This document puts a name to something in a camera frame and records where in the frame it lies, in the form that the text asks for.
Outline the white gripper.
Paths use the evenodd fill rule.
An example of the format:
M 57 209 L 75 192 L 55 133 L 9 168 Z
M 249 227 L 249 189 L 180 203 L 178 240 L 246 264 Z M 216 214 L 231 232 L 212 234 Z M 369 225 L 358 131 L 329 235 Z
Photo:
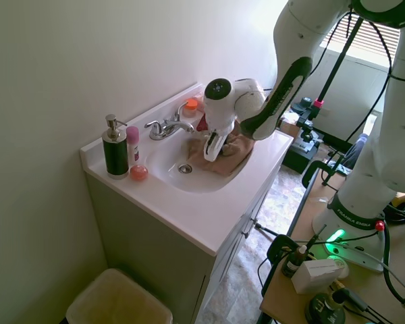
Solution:
M 215 129 L 209 128 L 209 138 L 205 142 L 203 154 L 206 161 L 215 161 L 220 153 L 223 157 L 229 157 L 235 154 L 233 144 L 224 144 L 228 135 L 234 130 L 234 123 L 227 128 Z

